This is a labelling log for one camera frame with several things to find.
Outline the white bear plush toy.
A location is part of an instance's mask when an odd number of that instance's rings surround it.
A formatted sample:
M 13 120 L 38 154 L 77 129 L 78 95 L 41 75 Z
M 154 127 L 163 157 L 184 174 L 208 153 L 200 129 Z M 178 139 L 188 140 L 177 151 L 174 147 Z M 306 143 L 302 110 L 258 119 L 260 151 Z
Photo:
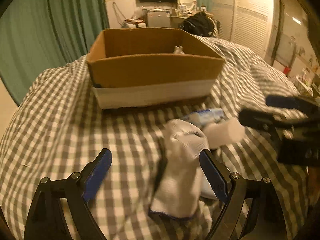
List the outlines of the white bear plush toy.
M 182 46 L 175 46 L 174 54 L 184 54 L 183 47 Z

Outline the white louvered wardrobe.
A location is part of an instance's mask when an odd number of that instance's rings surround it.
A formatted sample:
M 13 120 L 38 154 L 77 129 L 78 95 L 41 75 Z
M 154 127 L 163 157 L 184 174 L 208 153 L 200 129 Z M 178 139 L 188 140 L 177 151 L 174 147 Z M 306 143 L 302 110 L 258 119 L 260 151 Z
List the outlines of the white louvered wardrobe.
M 219 38 L 266 55 L 273 23 L 274 0 L 212 0 L 220 22 Z

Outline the white round jar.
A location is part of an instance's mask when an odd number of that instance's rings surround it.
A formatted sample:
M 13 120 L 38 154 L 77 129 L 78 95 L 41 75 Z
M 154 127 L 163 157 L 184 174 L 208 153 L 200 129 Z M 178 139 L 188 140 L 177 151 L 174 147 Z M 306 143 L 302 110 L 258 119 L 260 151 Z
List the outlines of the white round jar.
M 209 148 L 217 149 L 242 141 L 245 136 L 245 127 L 237 118 L 232 118 L 220 123 L 210 123 L 202 129 L 207 137 Z

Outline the black jacket on chair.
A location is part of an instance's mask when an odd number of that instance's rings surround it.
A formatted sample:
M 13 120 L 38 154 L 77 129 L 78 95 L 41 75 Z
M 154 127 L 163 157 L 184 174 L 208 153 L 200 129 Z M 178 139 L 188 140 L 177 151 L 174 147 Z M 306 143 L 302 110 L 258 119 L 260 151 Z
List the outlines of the black jacket on chair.
M 185 19 L 181 29 L 197 36 L 214 37 L 214 22 L 207 17 L 205 12 L 198 12 L 194 16 Z

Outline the brown cardboard box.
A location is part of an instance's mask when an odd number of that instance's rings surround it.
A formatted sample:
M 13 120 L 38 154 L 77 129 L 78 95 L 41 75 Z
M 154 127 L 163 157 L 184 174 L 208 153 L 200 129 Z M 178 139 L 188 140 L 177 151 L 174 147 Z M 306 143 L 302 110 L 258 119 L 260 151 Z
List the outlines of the brown cardboard box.
M 105 29 L 86 60 L 101 109 L 203 98 L 225 63 L 199 37 L 170 28 Z

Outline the wooden dressing table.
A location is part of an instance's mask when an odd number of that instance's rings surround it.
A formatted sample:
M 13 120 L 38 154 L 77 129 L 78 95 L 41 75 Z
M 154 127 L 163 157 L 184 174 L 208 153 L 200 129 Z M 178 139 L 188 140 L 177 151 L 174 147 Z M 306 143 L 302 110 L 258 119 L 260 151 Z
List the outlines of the wooden dressing table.
M 170 16 L 170 28 L 178 29 L 179 25 L 186 19 L 188 19 L 191 16 L 194 16 L 195 14 L 200 13 L 199 11 L 193 11 L 189 14 L 186 14 L 185 16 Z

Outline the large green curtain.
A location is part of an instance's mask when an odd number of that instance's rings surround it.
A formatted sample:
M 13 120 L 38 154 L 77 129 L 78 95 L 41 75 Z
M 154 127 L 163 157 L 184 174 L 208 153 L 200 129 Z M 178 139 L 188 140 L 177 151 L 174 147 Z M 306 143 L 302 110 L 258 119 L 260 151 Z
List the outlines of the large green curtain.
M 1 80 L 16 105 L 41 72 L 87 54 L 108 27 L 105 0 L 13 0 L 1 16 Z

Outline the small grey refrigerator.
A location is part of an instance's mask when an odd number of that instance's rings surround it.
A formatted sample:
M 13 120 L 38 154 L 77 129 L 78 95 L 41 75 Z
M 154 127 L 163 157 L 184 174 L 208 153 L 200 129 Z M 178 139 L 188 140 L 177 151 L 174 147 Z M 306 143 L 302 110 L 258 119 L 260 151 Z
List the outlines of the small grey refrigerator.
M 146 13 L 146 23 L 149 28 L 170 28 L 170 12 L 149 11 Z

